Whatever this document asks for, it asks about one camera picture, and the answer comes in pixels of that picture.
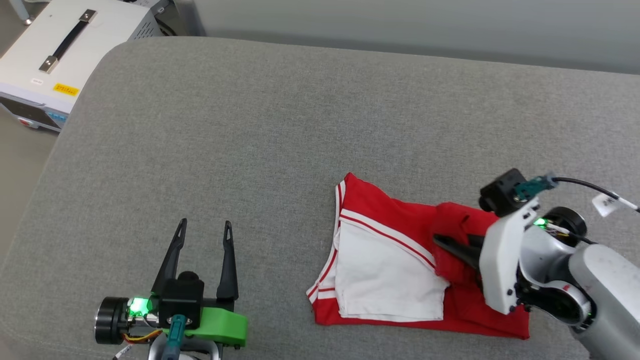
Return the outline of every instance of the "red fabric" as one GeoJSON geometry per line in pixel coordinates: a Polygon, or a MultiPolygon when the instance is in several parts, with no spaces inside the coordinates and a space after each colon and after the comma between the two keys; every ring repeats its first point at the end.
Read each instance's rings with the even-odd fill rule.
{"type": "Polygon", "coordinates": [[[529,314],[522,306],[509,315],[488,307],[477,287],[474,270],[433,243],[433,234],[441,234],[466,244],[467,234],[484,235],[497,219],[493,214],[450,202],[436,207],[391,199],[373,184],[351,173],[345,177],[345,183],[347,190],[341,208],[391,227],[422,245],[436,260],[436,274],[451,285],[445,291],[444,319],[441,321],[396,323],[342,318],[337,299],[332,298],[314,301],[312,307],[318,324],[391,325],[529,338],[529,314]]]}

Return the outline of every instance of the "gray tablecloth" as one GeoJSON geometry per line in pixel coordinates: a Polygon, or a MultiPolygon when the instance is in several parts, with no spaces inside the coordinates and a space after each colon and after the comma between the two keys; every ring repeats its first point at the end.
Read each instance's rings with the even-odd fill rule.
{"type": "MultiPolygon", "coordinates": [[[[85,86],[0,276],[1,334],[24,359],[108,359],[103,297],[148,295],[178,221],[179,270],[213,297],[234,225],[248,346],[227,359],[586,359],[541,311],[527,341],[314,323],[305,290],[330,249],[347,172],[398,199],[476,206],[518,167],[640,200],[640,77],[215,38],[129,42],[85,86]]],[[[638,214],[598,217],[564,184],[546,209],[638,264],[638,214]]],[[[130,357],[141,358],[136,347],[130,357]]]]}

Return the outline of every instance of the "folded clothing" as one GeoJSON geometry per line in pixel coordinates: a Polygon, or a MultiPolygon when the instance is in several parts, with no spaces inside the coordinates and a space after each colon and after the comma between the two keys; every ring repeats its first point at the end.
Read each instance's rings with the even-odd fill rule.
{"type": "Polygon", "coordinates": [[[441,234],[468,244],[496,221],[493,214],[391,199],[351,173],[335,196],[329,258],[307,291],[317,323],[529,337],[522,306],[508,315],[488,307],[475,271],[433,243],[441,234]]]}

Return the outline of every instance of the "green light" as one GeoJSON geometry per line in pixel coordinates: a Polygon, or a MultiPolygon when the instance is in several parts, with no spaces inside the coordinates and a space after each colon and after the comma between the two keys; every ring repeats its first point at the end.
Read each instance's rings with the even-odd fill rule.
{"type": "Polygon", "coordinates": [[[539,218],[536,221],[533,222],[534,225],[538,225],[540,227],[545,227],[547,226],[547,220],[543,219],[543,218],[539,218]]]}
{"type": "Polygon", "coordinates": [[[151,301],[149,299],[143,299],[141,297],[134,297],[129,306],[129,315],[131,316],[145,316],[149,314],[151,310],[151,301]]]}

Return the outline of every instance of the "white sticker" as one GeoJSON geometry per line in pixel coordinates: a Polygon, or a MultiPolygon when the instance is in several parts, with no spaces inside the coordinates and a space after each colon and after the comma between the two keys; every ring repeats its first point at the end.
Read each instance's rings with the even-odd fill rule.
{"type": "Polygon", "coordinates": [[[612,212],[616,211],[624,207],[624,205],[612,197],[601,193],[600,195],[593,198],[591,201],[593,205],[596,207],[596,210],[602,215],[602,217],[606,217],[612,212]]]}

